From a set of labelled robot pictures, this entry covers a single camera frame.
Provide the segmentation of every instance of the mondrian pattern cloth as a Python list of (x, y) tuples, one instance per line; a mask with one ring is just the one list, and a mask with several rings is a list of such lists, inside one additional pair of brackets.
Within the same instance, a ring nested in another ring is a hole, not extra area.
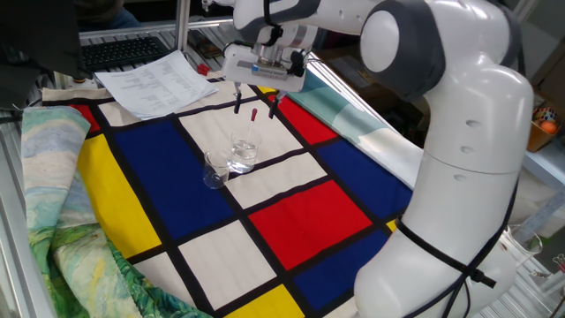
[[(213, 317), (351, 318), (357, 271), (385, 244), (411, 190), (289, 98), (208, 79), (218, 93), (139, 121), (106, 90), (44, 91), (91, 122), (78, 159), (96, 219), (154, 285)], [(204, 152), (249, 125), (255, 168), (220, 190)]]

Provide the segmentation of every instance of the paper document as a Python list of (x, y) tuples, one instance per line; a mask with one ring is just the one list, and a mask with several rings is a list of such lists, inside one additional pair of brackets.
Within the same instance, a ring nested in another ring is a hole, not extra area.
[(178, 50), (135, 70), (97, 72), (96, 77), (117, 102), (143, 120), (169, 115), (218, 91)]

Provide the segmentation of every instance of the red square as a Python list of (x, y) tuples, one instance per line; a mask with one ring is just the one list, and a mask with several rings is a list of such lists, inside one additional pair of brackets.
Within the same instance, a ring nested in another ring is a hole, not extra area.
[(88, 130), (89, 133), (98, 132), (100, 130), (100, 126), (98, 125), (98, 123), (96, 123), (96, 120), (94, 119), (94, 116), (92, 116), (92, 112), (90, 111), (88, 106), (86, 105), (69, 105), (69, 106), (73, 107), (75, 110), (80, 111), (82, 117), (84, 117), (88, 121), (88, 123), (90, 123), (90, 129)]
[(371, 225), (334, 181), (294, 194), (249, 218), (286, 269)]
[(337, 137), (337, 133), (289, 97), (284, 97), (281, 100), (279, 110), (311, 145)]

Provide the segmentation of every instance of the blue square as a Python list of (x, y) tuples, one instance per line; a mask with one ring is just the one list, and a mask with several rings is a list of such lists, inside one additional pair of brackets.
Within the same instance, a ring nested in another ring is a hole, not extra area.
[(337, 176), (379, 218), (406, 208), (412, 191), (347, 141), (318, 149)]
[(353, 288), (357, 272), (385, 245), (387, 236), (376, 231), (296, 276), (294, 282), (314, 310)]
[(174, 239), (232, 216), (217, 190), (202, 181), (202, 166), (170, 121), (115, 133)]

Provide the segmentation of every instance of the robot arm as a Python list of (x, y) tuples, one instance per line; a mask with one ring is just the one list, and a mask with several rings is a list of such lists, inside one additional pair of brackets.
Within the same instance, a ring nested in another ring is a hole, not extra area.
[[(507, 67), (520, 46), (507, 11), (485, 0), (237, 0), (234, 24), (253, 46), (225, 50), (226, 78), (286, 91), (304, 84), (289, 70), (317, 27), (360, 34), (363, 62), (377, 82), (406, 101), (425, 98), (432, 112), (403, 224), (462, 264), (477, 259), (508, 215), (530, 131), (531, 86)], [(496, 285), (469, 282), (472, 313), (507, 291), (516, 274), (498, 246), (481, 259), (479, 269)], [(358, 272), (359, 314), (412, 317), (460, 276), (395, 231)], [(463, 316), (462, 295), (450, 317)], [(418, 317), (443, 316), (447, 303)]]

